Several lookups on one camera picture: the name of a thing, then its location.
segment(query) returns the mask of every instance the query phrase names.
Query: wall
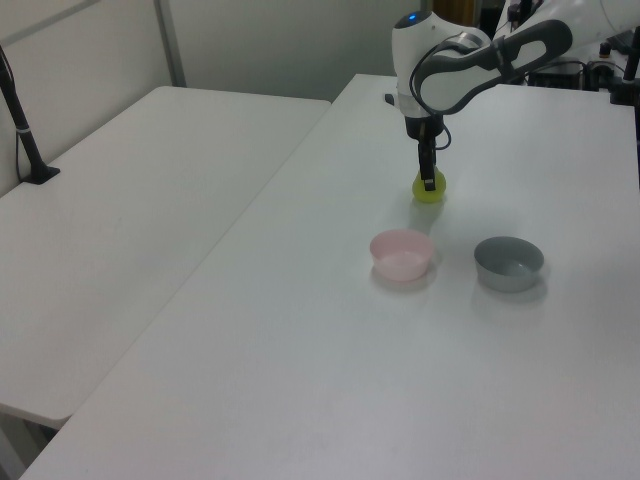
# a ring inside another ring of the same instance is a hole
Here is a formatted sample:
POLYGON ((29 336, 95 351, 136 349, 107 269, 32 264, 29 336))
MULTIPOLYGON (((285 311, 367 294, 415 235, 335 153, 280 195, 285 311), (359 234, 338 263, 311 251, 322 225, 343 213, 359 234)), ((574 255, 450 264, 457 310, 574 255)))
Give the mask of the wall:
POLYGON ((166 0, 190 87, 333 101, 393 75, 391 31, 419 0, 166 0))
MULTIPOLYGON (((171 83, 153 0, 102 0, 5 53, 47 163, 153 88, 171 83)), ((13 122, 0 100, 0 195, 17 184, 14 148, 13 122)), ((24 173, 22 148, 21 157, 24 173)))
POLYGON ((433 11, 449 22, 472 26, 476 23, 474 0, 434 0, 433 11))
POLYGON ((9 45, 16 37, 25 37, 96 1, 99 0, 0 0, 0 43, 9 45))

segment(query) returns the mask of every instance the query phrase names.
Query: wire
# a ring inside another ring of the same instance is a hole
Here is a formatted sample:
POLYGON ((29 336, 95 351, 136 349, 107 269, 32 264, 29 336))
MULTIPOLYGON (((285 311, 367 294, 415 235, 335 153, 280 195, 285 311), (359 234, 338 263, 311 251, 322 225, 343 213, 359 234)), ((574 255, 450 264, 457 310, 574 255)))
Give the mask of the wire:
POLYGON ((620 65, 618 65, 618 64, 616 64, 614 62, 601 62, 599 60, 595 60, 595 61, 587 63, 588 67, 591 67, 593 65, 595 65, 595 66, 598 66, 598 65, 610 65, 610 66, 616 67, 618 70, 620 70, 622 73, 624 73, 624 68, 622 68, 620 65))
POLYGON ((444 147, 436 147, 436 150, 445 150, 449 148, 449 146, 451 145, 451 132, 449 131, 447 126, 444 124, 444 122, 442 122, 442 126, 444 127, 444 131, 447 132, 447 138, 449 140, 447 141, 447 144, 444 147))
POLYGON ((18 175, 18 182, 22 183, 22 177, 20 176, 20 164, 18 163, 18 157, 20 152, 20 135, 16 132, 16 175, 18 175))
POLYGON ((498 28, 496 28, 496 33, 498 33, 500 30, 502 30, 504 27, 507 26, 507 23, 509 23, 509 20, 507 20, 506 22, 504 22, 502 25, 500 25, 498 28))
POLYGON ((9 76, 11 77, 11 83, 13 84, 13 88, 15 90, 16 81, 15 81, 15 77, 13 76, 13 70, 11 70, 11 64, 9 63, 9 59, 5 55, 4 50, 2 49, 2 46, 0 46, 0 57, 2 58, 2 61, 4 62, 5 66, 7 67, 7 70, 9 71, 9 76))
MULTIPOLYGON (((416 73, 418 72, 418 69, 422 66, 424 61, 429 56, 431 56, 431 54, 433 54, 434 51, 440 45, 442 45, 447 40, 449 40, 451 38, 454 38, 454 37, 457 37, 457 36, 458 36, 458 34, 452 35, 452 36, 450 36, 448 38, 445 38, 442 42, 440 42, 438 45, 434 46, 431 50, 429 50, 427 53, 425 53, 424 56, 420 59, 420 61, 416 64, 416 66, 414 67, 413 71, 411 72, 411 76, 409 77, 409 89, 411 90, 411 95, 413 96, 415 101, 418 102, 418 105, 420 105, 422 108, 424 108, 425 111, 429 115, 431 115, 433 117, 437 117, 439 114, 436 113, 435 111, 433 111, 431 108, 427 107, 427 105, 422 101, 422 99, 418 97, 418 94, 416 93, 415 88, 413 87, 413 80, 415 79, 416 73)), ((451 145, 451 140, 452 140, 451 132, 449 131, 449 129, 445 125, 444 120, 442 122, 442 126, 444 127, 444 131, 447 133, 447 144, 444 147, 436 147, 436 150, 445 150, 446 148, 449 148, 449 146, 451 145)))
MULTIPOLYGON (((9 59, 4 53, 2 46, 0 46, 0 59, 4 63, 7 71, 9 72, 9 76, 11 77, 11 85, 13 85, 13 90, 16 90, 16 80, 13 76, 13 70, 11 69, 11 64, 9 63, 9 59)), ((22 177, 20 176, 20 134, 16 131, 16 175, 18 176, 18 182, 22 183, 22 177)))
POLYGON ((571 65, 571 64, 573 64, 573 65, 580 65, 580 66, 582 66, 582 70, 580 70, 580 71, 578 72, 578 75, 580 75, 580 74, 584 73, 584 71, 585 71, 585 70, 587 70, 587 69, 589 68, 589 67, 588 67, 588 65, 587 65, 586 63, 581 62, 580 60, 566 60, 566 61, 562 61, 562 62, 548 63, 547 65, 544 65, 544 66, 542 66, 542 67, 539 67, 539 68, 533 69, 533 70, 531 70, 530 72, 527 72, 527 73, 525 74, 525 76, 524 76, 524 77, 527 79, 527 82, 528 82, 528 80, 529 80, 529 75, 530 75, 531 73, 538 73, 538 72, 542 72, 542 71, 547 70, 547 69, 552 68, 552 67, 559 67, 559 66, 561 66, 561 65, 571 65))

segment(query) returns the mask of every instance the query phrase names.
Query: table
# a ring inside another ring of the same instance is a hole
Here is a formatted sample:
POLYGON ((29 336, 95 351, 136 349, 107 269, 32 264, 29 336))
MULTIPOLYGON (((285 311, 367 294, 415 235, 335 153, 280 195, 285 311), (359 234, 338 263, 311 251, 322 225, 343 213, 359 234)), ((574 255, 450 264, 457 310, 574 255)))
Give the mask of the table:
POLYGON ((394 87, 354 78, 24 480, 636 477, 633 110, 485 92, 446 118, 429 206, 394 87), (416 283, 371 271, 398 227, 437 246, 416 283), (478 285, 501 234, 546 255, 533 290, 478 285))
POLYGON ((159 88, 0 199, 0 411, 59 428, 327 108, 159 88))

